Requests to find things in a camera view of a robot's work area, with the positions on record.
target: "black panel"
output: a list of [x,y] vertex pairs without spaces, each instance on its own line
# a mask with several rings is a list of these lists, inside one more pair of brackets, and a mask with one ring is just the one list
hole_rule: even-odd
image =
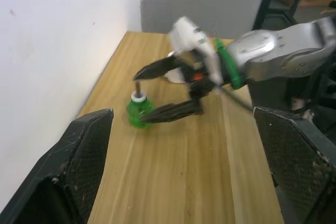
[[299,116],[269,108],[256,108],[254,116],[275,179],[300,221],[334,223],[328,207],[336,204],[335,145]]
[[276,77],[248,84],[253,106],[291,111],[291,99],[302,97],[309,77]]
[[70,123],[3,212],[0,223],[86,223],[103,174],[112,109]]

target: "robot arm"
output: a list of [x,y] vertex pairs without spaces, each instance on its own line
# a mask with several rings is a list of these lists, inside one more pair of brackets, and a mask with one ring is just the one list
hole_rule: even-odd
[[[327,17],[280,31],[251,31],[227,48],[217,40],[216,51],[201,29],[182,17],[174,24],[169,38],[172,55],[144,67],[134,80],[157,78],[179,68],[191,99],[160,107],[144,116],[143,122],[171,122],[202,114],[201,98],[215,88],[227,93],[221,88],[224,84],[230,83],[238,89],[248,81],[310,76],[334,51],[336,26]],[[192,54],[191,63],[185,59],[186,52]]]

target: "white wall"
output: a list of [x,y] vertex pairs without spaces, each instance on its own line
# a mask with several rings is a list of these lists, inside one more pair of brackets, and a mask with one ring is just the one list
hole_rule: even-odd
[[0,211],[76,117],[140,0],[0,0]]

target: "green bottle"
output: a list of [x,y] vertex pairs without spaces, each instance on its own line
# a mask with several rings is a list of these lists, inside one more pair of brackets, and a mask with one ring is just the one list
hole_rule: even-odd
[[150,114],[153,109],[154,106],[142,91],[134,91],[131,95],[131,101],[127,105],[128,119],[135,127],[145,128],[151,124],[140,122],[140,118]]

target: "wooden tabletop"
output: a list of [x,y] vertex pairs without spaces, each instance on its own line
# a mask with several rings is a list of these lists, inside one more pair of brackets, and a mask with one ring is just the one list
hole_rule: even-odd
[[[114,110],[89,223],[283,223],[255,120],[229,98],[213,91],[202,116],[148,129],[128,123],[133,76],[169,51],[165,35],[126,33],[80,113]],[[182,84],[141,84],[156,106],[187,98]],[[246,87],[235,93],[250,102]]]

